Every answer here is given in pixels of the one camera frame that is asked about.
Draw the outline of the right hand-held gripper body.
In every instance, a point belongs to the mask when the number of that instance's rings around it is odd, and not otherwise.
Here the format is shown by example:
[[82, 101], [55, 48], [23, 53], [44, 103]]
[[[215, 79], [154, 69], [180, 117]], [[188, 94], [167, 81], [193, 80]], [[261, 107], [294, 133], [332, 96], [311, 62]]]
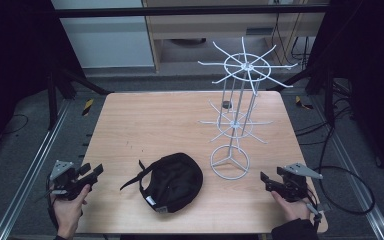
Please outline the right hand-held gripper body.
[[323, 175], [301, 163], [294, 163], [282, 168], [286, 170], [285, 176], [282, 177], [282, 183], [270, 179], [269, 183], [265, 183], [265, 189], [269, 192], [277, 192], [288, 202], [308, 198], [310, 203], [307, 207], [314, 214], [315, 229], [318, 229], [322, 214], [318, 211], [317, 204], [310, 197], [307, 178], [322, 180]]

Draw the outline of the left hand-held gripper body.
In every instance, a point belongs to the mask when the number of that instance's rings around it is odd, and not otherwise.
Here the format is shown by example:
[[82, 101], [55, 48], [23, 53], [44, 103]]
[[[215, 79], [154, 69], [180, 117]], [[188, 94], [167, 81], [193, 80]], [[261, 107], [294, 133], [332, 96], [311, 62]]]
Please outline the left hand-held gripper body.
[[53, 194], [56, 197], [74, 200], [85, 185], [93, 186], [98, 182], [98, 177], [93, 174], [93, 169], [83, 176], [77, 174], [78, 169], [74, 167], [73, 162], [57, 160], [47, 178], [45, 196], [50, 198], [50, 195]]

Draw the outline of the black baseball cap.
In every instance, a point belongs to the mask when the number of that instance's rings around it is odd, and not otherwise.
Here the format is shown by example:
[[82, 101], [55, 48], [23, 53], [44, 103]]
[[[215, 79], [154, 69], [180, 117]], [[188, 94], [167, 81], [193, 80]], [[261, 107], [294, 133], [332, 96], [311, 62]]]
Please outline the black baseball cap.
[[145, 167], [120, 187], [138, 182], [139, 191], [147, 204], [157, 213], [175, 213], [190, 204], [203, 185], [203, 172], [185, 153], [164, 156]]

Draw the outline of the white wire display rack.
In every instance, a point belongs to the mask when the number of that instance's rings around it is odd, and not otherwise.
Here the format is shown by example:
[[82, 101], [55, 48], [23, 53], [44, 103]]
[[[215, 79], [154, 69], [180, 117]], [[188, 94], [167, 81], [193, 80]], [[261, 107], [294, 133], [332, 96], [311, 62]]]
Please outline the white wire display rack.
[[[272, 77], [272, 72], [279, 69], [290, 70], [297, 66], [274, 65], [266, 60], [266, 56], [272, 53], [276, 46], [271, 47], [262, 55], [250, 53], [246, 49], [245, 40], [241, 38], [242, 50], [237, 53], [229, 53], [216, 43], [214, 47], [225, 55], [222, 62], [202, 62], [203, 66], [221, 66], [225, 76], [213, 84], [223, 84], [221, 100], [218, 105], [208, 101], [218, 116], [213, 121], [200, 120], [201, 124], [214, 125], [218, 134], [211, 142], [221, 137], [226, 137], [229, 142], [217, 147], [210, 155], [210, 167], [213, 172], [225, 180], [237, 180], [244, 177], [250, 170], [250, 157], [241, 147], [241, 141], [251, 137], [260, 143], [266, 141], [257, 137], [253, 130], [256, 126], [269, 125], [272, 121], [254, 121], [252, 113], [257, 107], [260, 84], [269, 81], [277, 85], [283, 85], [281, 81]], [[223, 101], [230, 101], [232, 108], [224, 109]]]

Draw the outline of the person's right hand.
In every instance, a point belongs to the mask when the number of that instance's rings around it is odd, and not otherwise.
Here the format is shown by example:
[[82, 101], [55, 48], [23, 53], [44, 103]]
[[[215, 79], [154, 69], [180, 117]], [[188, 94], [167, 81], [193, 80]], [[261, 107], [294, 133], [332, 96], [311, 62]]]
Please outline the person's right hand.
[[310, 210], [307, 207], [307, 205], [310, 203], [308, 198], [304, 198], [296, 202], [288, 202], [275, 191], [272, 191], [271, 195], [282, 208], [287, 222], [297, 219], [310, 219]]

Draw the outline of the person's left hand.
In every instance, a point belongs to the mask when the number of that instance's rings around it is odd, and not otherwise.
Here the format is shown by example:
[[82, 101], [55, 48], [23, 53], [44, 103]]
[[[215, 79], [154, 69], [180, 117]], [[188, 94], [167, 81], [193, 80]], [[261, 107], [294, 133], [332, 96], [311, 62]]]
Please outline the person's left hand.
[[86, 197], [90, 192], [90, 185], [83, 187], [74, 200], [63, 200], [51, 196], [51, 203], [58, 224], [56, 240], [73, 240], [82, 215], [82, 206], [87, 204]]

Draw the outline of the yellow black striped marker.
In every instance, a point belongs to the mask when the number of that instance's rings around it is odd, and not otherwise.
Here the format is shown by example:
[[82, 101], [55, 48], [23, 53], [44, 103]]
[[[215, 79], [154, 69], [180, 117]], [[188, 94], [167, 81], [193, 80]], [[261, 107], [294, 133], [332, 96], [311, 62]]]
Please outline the yellow black striped marker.
[[299, 96], [295, 97], [295, 104], [296, 106], [304, 109], [308, 109], [308, 110], [314, 109], [311, 104], [304, 104]]
[[82, 116], [87, 116], [92, 105], [93, 105], [94, 99], [88, 99], [85, 103], [85, 106], [82, 111]]

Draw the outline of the black metal stand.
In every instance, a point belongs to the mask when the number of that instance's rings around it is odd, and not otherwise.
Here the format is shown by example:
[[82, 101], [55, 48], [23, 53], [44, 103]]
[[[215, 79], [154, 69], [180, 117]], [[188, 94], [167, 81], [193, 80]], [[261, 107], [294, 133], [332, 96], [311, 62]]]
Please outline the black metal stand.
[[270, 88], [270, 91], [282, 91], [286, 85], [293, 85], [294, 83], [308, 78], [309, 81], [305, 87], [307, 94], [315, 95], [320, 91], [324, 93], [324, 117], [331, 127], [335, 126], [334, 117], [334, 104], [333, 104], [333, 70], [329, 65], [318, 66], [314, 64], [307, 67], [305, 70], [293, 75], [287, 79], [283, 85]]
[[72, 81], [83, 85], [84, 87], [92, 90], [97, 94], [110, 94], [110, 91], [95, 85], [85, 77], [77, 75], [72, 71], [64, 68], [56, 68], [54, 70], [50, 70], [47, 74], [49, 130], [54, 128], [58, 120], [56, 90], [60, 91], [64, 99], [73, 99], [76, 96], [76, 90], [71, 84]]

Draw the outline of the black curtain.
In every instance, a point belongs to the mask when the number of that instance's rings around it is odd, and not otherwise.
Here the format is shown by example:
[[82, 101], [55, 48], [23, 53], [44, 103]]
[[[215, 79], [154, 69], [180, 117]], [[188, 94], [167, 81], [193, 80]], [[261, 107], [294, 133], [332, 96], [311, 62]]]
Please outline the black curtain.
[[82, 67], [51, 0], [0, 0], [0, 135], [23, 98], [47, 88], [44, 41], [63, 69]]
[[352, 84], [352, 102], [384, 162], [384, 0], [329, 0], [308, 65]]

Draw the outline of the white cabinet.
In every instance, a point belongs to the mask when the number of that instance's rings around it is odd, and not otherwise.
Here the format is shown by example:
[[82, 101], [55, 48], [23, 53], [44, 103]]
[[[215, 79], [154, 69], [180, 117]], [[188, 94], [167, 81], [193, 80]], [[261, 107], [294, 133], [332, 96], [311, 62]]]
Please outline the white cabinet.
[[[142, 7], [142, 0], [51, 0], [56, 10]], [[145, 18], [62, 18], [84, 69], [153, 67]]]

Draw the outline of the wooden shelf unit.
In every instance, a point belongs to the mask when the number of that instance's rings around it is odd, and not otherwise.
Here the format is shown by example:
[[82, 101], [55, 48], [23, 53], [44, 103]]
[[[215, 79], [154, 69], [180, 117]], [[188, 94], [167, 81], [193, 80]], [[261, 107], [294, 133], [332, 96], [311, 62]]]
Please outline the wooden shelf unit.
[[[287, 6], [324, 4], [328, 0], [142, 0], [145, 7], [187, 6]], [[260, 54], [272, 49], [268, 58], [276, 63], [293, 61], [293, 43], [314, 38], [321, 26], [322, 13], [268, 13], [227, 15], [148, 16], [146, 23], [155, 70], [170, 64], [218, 60], [217, 43], [239, 50], [244, 40], [249, 52]]]

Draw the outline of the black horizontal bar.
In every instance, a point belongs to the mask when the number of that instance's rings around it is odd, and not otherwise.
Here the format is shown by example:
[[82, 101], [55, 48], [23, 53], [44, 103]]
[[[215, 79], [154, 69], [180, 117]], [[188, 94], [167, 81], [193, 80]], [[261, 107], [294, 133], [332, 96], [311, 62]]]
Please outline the black horizontal bar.
[[272, 14], [272, 13], [320, 13], [329, 11], [329, 4], [306, 5], [226, 5], [226, 6], [184, 6], [143, 7], [103, 9], [55, 10], [60, 18], [87, 17], [136, 17], [136, 16], [181, 16], [181, 15], [225, 15], [225, 14]]

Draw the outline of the aluminium floor rail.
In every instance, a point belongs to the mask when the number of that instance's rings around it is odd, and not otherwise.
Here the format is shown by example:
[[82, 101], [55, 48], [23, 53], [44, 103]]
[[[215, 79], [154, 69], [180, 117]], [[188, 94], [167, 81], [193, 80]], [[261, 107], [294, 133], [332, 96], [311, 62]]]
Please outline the aluminium floor rail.
[[378, 240], [384, 240], [384, 216], [376, 204], [374, 197], [370, 195], [367, 181], [357, 177], [361, 176], [360, 171], [356, 168], [352, 160], [351, 152], [347, 150], [347, 142], [357, 143], [355, 137], [357, 132], [351, 127], [346, 127], [341, 121], [336, 124], [336, 128], [331, 133], [333, 148], [337, 154], [340, 166], [353, 173], [353, 176], [348, 177], [350, 186], [363, 210], [368, 210], [365, 214], [369, 225]]
[[52, 145], [66, 118], [70, 100], [63, 100], [60, 109], [57, 111], [57, 120], [54, 126], [47, 131], [35, 157], [33, 158], [22, 182], [20, 183], [11, 203], [0, 220], [0, 240], [7, 240], [11, 230], [20, 215], [20, 212], [30, 194], [34, 182], [52, 148]]

